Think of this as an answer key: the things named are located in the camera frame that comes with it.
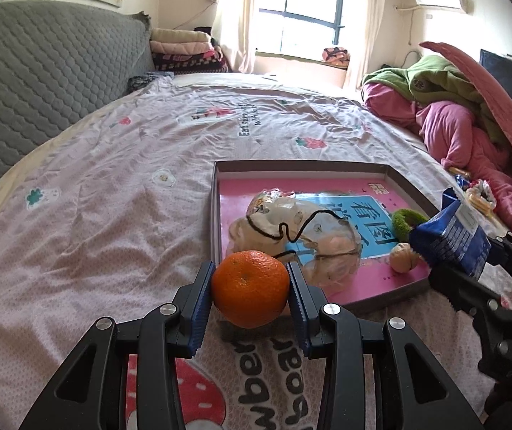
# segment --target tray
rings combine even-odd
[[[438,212],[389,165],[304,160],[216,162],[211,193],[211,256],[216,264],[222,260],[228,245],[229,224],[245,215],[254,195],[272,188],[297,194],[371,196],[380,204],[379,209],[388,213],[409,207],[431,218]],[[377,216],[362,218],[377,222]],[[429,268],[423,262],[409,273],[399,274],[389,267],[387,253],[381,254],[380,250],[368,258],[363,257],[364,253],[373,251],[362,253],[361,267],[353,281],[345,290],[329,295],[330,302],[363,313],[413,297],[429,287]]]

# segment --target window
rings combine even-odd
[[[258,51],[322,59],[340,40],[344,0],[257,0]]]

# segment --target bed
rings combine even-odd
[[[441,165],[412,137],[330,95],[266,76],[161,78],[89,114],[0,179],[0,428],[19,426],[95,319],[142,317],[194,279],[209,258],[215,161],[388,163],[440,207],[443,190],[455,186]],[[245,108],[256,109],[258,120],[241,124],[238,111]],[[300,138],[324,146],[307,147]],[[490,235],[501,230],[473,211]],[[481,282],[512,307],[510,277],[487,267]],[[391,316],[414,328],[480,414],[493,383],[477,370],[480,347],[470,319],[432,291],[365,317]],[[294,407],[273,347],[294,340],[289,324],[247,338],[269,392],[258,406],[246,405],[242,349],[223,339],[219,319],[213,310],[203,347],[179,365],[181,386],[196,380],[192,388],[211,396],[181,391],[187,428],[260,428],[267,420],[270,428],[287,428],[295,411],[298,428],[314,428],[324,364],[293,350],[305,385]],[[128,408],[133,401],[127,396]],[[367,407],[373,428],[369,386]],[[127,417],[134,428],[134,414]]]

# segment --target black string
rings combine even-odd
[[[295,250],[286,250],[284,252],[280,252],[277,255],[274,255],[274,258],[280,258],[280,257],[283,257],[284,255],[297,255],[297,254],[298,253]]]
[[[334,258],[334,257],[341,257],[342,255],[356,255],[359,253],[359,250],[354,249],[350,250],[349,252],[343,252],[341,254],[316,254],[314,255],[314,258]]]
[[[290,239],[290,227],[288,226],[287,223],[285,222],[281,222],[279,225],[278,225],[278,234],[279,236],[274,236],[273,234],[268,234],[267,232],[265,232],[264,230],[258,228],[254,222],[252,221],[252,219],[250,218],[249,215],[246,215],[246,219],[248,220],[248,224],[252,227],[252,229],[258,233],[260,233],[262,236],[266,236],[270,239],[273,239],[274,241],[281,241],[282,239],[284,239],[284,228],[286,229],[286,237],[288,238],[288,241],[290,242],[296,242],[298,239],[300,239],[300,236],[302,235],[303,231],[305,230],[306,226],[310,224],[310,222],[315,218],[315,216],[318,214],[318,213],[328,213],[330,214],[331,216],[333,216],[334,218],[337,218],[338,220],[345,220],[347,221],[346,218],[343,218],[341,216],[338,216],[336,215],[334,212],[332,212],[331,210],[327,210],[327,209],[323,209],[323,210],[316,210],[314,213],[312,213],[308,219],[304,222],[304,224],[302,225],[302,227],[300,228],[300,230],[298,231],[298,233],[296,234],[295,238],[294,239]]]

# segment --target orange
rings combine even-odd
[[[258,250],[226,257],[212,275],[212,299],[222,315],[241,328],[274,320],[286,306],[290,276],[286,267]]]

